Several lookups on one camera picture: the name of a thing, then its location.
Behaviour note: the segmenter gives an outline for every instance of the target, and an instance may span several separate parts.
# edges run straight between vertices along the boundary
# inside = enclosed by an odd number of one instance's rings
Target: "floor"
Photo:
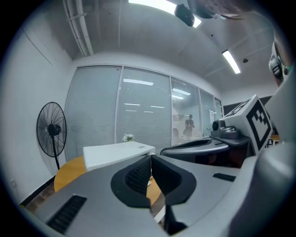
[[[36,209],[51,195],[55,193],[54,183],[49,184],[37,197],[35,197],[25,208],[34,213]],[[151,214],[155,217],[165,205],[165,196],[161,193],[156,202],[151,206]],[[164,227],[164,217],[159,222]]]

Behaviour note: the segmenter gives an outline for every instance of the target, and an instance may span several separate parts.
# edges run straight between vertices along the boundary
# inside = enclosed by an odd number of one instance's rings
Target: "black standing fan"
[[[64,150],[67,126],[62,108],[55,102],[47,103],[40,111],[36,124],[37,140],[41,149],[55,158],[60,169],[58,156]]]

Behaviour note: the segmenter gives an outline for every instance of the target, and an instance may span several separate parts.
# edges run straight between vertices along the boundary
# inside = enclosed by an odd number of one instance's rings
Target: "ceiling light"
[[[193,27],[196,28],[198,27],[198,25],[202,23],[202,21],[200,19],[198,19],[196,16],[194,16],[194,24]]]
[[[226,58],[226,60],[228,61],[228,63],[230,64],[230,66],[232,67],[233,71],[238,74],[240,73],[240,69],[237,66],[235,60],[233,59],[232,55],[230,54],[230,52],[228,50],[222,52],[223,56]]]
[[[127,106],[139,106],[139,104],[125,104]]]
[[[130,83],[143,84],[143,85],[148,85],[148,86],[152,86],[154,84],[153,82],[141,81],[141,80],[133,80],[133,79],[124,79],[123,81],[124,82],[130,82]]]
[[[172,97],[173,97],[173,98],[176,98],[176,99],[180,99],[180,100],[184,99],[183,97],[176,96],[176,95],[172,95]]]
[[[190,93],[188,93],[186,91],[182,91],[182,90],[179,90],[179,89],[176,89],[176,88],[174,88],[173,91],[179,92],[179,93],[182,93],[182,94],[185,94],[185,95],[191,95]]]
[[[165,0],[129,0],[129,3],[136,3],[136,4],[158,8],[160,10],[171,13],[173,15],[177,6],[176,4],[173,4]]]

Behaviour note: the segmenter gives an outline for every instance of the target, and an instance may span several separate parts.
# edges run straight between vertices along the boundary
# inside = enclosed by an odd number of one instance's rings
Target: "black and white pattern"
[[[271,131],[270,122],[260,101],[258,100],[247,115],[247,120],[254,134],[258,151],[265,144]]]
[[[235,115],[239,110],[241,110],[248,102],[250,101],[250,99],[248,99],[245,102],[242,102],[241,104],[239,104],[235,109],[233,109],[232,111],[230,111],[228,114],[225,115],[225,117],[229,117],[229,116],[233,116]]]

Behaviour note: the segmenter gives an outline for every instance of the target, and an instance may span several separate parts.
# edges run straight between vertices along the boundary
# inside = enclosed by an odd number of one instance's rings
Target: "flower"
[[[131,141],[133,138],[134,138],[134,135],[133,135],[133,134],[125,134],[125,135],[123,136],[122,140],[123,140],[124,142],[129,142],[129,141]]]

